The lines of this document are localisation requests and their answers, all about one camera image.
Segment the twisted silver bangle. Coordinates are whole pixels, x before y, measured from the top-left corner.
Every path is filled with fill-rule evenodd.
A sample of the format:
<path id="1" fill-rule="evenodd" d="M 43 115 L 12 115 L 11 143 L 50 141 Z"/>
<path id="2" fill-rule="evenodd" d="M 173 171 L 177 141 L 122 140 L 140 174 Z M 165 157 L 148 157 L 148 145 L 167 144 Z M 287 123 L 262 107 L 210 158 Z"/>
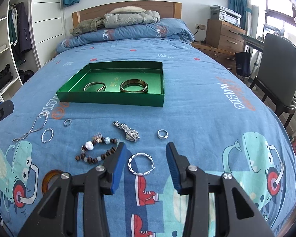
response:
<path id="1" fill-rule="evenodd" d="M 155 169 L 155 162 L 149 154 L 138 152 L 128 159 L 128 169 L 135 176 L 147 176 Z"/>

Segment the amber brown bangle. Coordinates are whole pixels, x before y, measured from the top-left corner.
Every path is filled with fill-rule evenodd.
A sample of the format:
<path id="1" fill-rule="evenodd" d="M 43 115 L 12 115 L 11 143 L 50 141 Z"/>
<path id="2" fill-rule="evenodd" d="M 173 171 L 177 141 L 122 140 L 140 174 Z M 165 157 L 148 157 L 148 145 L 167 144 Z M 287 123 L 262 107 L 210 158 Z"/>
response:
<path id="1" fill-rule="evenodd" d="M 43 181 L 41 183 L 41 192 L 45 195 L 49 188 L 53 185 L 53 183 L 63 174 L 61 170 L 50 170 L 43 177 Z"/>

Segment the amber bangle with silver band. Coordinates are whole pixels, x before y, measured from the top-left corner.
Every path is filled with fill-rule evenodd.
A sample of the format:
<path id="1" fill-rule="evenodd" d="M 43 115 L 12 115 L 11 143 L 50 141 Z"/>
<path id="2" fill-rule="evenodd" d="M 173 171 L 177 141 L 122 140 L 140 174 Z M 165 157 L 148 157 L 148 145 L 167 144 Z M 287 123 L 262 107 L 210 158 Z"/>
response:
<path id="1" fill-rule="evenodd" d="M 137 87 L 136 90 L 130 90 L 131 87 Z M 129 79 L 120 84 L 120 91 L 125 93 L 147 93 L 149 85 L 141 79 Z"/>

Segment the green jewelry tray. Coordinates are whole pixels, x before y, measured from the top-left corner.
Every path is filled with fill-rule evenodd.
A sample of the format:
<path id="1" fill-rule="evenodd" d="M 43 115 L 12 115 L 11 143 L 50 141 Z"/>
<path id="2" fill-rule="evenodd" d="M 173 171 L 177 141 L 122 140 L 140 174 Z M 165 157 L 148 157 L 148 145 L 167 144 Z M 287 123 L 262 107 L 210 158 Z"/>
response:
<path id="1" fill-rule="evenodd" d="M 147 82 L 147 93 L 125 93 L 120 84 L 129 79 Z M 89 63 L 56 92 L 62 102 L 164 106 L 162 62 L 117 61 Z"/>

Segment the white open wardrobe shelf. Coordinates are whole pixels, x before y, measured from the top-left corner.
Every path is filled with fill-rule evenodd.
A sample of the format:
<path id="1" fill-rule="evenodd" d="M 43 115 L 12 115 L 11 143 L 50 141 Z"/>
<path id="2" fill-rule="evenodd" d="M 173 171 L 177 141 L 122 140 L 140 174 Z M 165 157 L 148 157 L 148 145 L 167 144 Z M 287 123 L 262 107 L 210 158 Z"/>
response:
<path id="1" fill-rule="evenodd" d="M 27 16 L 30 16 L 30 0 L 3 0 L 0 5 L 0 72 L 10 65 L 9 72 L 12 79 L 0 88 L 0 102 L 11 99 L 15 93 L 22 87 L 23 82 L 19 75 L 19 70 L 32 70 L 37 72 L 39 65 L 37 64 L 35 53 L 33 50 L 25 54 L 25 62 L 17 65 L 15 56 L 13 55 L 13 45 L 9 34 L 9 17 L 8 12 L 18 3 L 23 3 Z"/>

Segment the silver wristwatch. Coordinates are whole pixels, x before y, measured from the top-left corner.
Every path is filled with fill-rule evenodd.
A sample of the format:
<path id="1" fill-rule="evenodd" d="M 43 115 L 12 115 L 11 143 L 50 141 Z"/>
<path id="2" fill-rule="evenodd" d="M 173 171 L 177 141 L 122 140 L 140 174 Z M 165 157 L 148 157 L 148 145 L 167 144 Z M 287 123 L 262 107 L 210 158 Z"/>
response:
<path id="1" fill-rule="evenodd" d="M 114 121 L 113 125 L 117 127 L 120 130 L 123 130 L 126 136 L 126 140 L 131 141 L 131 142 L 137 142 L 140 140 L 140 135 L 139 133 L 130 128 L 127 124 L 121 123 L 119 121 Z"/>

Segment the blue cartoon bed sheet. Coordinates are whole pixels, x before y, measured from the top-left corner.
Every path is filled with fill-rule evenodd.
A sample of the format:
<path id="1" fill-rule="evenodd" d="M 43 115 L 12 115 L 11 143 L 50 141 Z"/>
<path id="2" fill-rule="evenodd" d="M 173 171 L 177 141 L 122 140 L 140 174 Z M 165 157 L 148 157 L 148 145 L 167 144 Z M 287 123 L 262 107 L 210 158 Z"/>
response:
<path id="1" fill-rule="evenodd" d="M 89 63 L 162 62 L 164 106 L 61 102 L 56 92 Z M 0 122 L 0 219 L 17 236 L 42 198 L 50 170 L 72 175 L 92 165 L 77 161 L 92 137 L 125 142 L 114 121 L 135 129 L 126 161 L 138 152 L 155 169 L 135 176 L 128 167 L 106 197 L 111 236 L 181 236 L 187 202 L 173 187 L 167 141 L 190 163 L 211 174 L 230 172 L 279 234 L 296 205 L 296 157 L 276 114 L 240 79 L 179 40 L 133 39 L 81 45 L 60 53 L 12 97 L 14 111 Z M 157 132 L 164 129 L 167 140 Z"/>

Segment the dark blue bag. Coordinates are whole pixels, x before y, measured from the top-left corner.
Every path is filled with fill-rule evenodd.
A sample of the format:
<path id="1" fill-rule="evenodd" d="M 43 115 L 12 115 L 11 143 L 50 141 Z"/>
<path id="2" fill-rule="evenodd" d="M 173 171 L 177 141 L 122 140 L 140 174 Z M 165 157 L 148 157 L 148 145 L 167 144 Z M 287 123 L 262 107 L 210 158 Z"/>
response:
<path id="1" fill-rule="evenodd" d="M 236 63 L 236 74 L 249 77 L 251 75 L 250 67 L 251 53 L 241 52 L 235 53 L 235 63 Z"/>

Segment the wooden drawer nightstand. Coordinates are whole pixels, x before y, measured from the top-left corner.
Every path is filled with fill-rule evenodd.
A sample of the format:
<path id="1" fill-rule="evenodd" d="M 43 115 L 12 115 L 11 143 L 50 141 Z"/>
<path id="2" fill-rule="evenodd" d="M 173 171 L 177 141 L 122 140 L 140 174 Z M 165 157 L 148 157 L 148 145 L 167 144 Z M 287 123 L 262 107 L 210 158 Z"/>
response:
<path id="1" fill-rule="evenodd" d="M 236 75 L 235 55 L 244 48 L 245 30 L 221 20 L 207 20 L 205 40 L 192 46 Z"/>

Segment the blue folded duvet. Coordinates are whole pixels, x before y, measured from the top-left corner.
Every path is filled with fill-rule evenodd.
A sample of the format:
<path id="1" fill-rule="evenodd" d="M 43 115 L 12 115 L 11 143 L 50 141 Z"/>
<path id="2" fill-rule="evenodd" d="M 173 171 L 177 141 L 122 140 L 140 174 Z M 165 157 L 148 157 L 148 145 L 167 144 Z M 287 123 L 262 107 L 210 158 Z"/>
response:
<path id="1" fill-rule="evenodd" d="M 112 29 L 102 28 L 79 36 L 71 36 L 61 41 L 55 49 L 56 54 L 96 42 L 127 39 L 177 39 L 183 42 L 194 42 L 195 38 L 184 21 L 176 18 L 163 18 L 157 23 L 137 24 Z"/>

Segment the grey desk chair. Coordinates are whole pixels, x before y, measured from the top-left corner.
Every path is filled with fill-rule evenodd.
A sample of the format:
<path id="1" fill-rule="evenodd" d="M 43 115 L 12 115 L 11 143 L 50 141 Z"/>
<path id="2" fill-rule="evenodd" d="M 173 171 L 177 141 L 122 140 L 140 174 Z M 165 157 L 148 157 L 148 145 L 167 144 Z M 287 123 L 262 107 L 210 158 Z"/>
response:
<path id="1" fill-rule="evenodd" d="M 296 91 L 296 61 L 271 61 L 262 54 L 257 76 L 253 79 L 250 89 L 258 86 L 263 92 L 264 102 L 269 98 L 275 104 L 275 114 L 279 117 L 288 114 L 284 124 L 287 127 L 296 111 L 293 98 Z"/>

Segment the cluttered desk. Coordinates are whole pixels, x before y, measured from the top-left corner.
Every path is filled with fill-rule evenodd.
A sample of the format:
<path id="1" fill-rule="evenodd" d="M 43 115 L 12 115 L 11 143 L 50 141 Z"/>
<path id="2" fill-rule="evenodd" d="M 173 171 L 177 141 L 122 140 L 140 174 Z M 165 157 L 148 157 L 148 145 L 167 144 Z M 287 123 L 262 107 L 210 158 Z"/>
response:
<path id="1" fill-rule="evenodd" d="M 296 61 L 296 45 L 282 35 L 267 33 L 264 39 L 253 38 L 245 34 L 238 34 L 247 45 L 260 51 L 265 58 L 271 61 Z"/>

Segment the grey puffer jacket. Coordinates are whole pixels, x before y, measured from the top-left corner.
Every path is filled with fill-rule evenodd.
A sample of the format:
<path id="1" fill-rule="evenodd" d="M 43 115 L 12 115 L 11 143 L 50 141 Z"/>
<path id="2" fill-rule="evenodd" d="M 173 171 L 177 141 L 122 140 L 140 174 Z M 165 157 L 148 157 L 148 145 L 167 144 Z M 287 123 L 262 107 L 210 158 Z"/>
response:
<path id="1" fill-rule="evenodd" d="M 104 15 L 105 28 L 118 28 L 138 24 L 151 24 L 160 21 L 160 14 L 154 10 L 145 10 L 141 7 L 126 6 L 113 9 Z"/>

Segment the wooden headboard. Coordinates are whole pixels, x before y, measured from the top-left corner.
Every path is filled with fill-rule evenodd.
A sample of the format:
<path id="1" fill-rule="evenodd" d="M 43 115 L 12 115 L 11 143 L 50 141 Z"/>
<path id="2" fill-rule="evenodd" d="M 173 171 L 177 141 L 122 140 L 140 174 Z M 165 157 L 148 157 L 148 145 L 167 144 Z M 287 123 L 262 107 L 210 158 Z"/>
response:
<path id="1" fill-rule="evenodd" d="M 75 28 L 81 21 L 101 17 L 104 14 L 111 12 L 113 9 L 136 6 L 147 10 L 158 11 L 161 18 L 176 18 L 182 17 L 182 3 L 168 2 L 168 1 L 125 1 L 98 5 L 84 10 L 72 13 L 73 28 Z"/>

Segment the white printer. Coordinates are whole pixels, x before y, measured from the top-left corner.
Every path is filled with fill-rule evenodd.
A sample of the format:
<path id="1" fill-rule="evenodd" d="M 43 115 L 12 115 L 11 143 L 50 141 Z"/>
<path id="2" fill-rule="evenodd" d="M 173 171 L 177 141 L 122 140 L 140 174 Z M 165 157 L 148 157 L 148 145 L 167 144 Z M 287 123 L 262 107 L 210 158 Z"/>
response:
<path id="1" fill-rule="evenodd" d="M 240 21 L 242 16 L 235 11 L 219 6 L 212 5 L 211 9 L 211 19 L 221 20 L 223 22 L 228 22 L 234 26 L 240 27 Z"/>

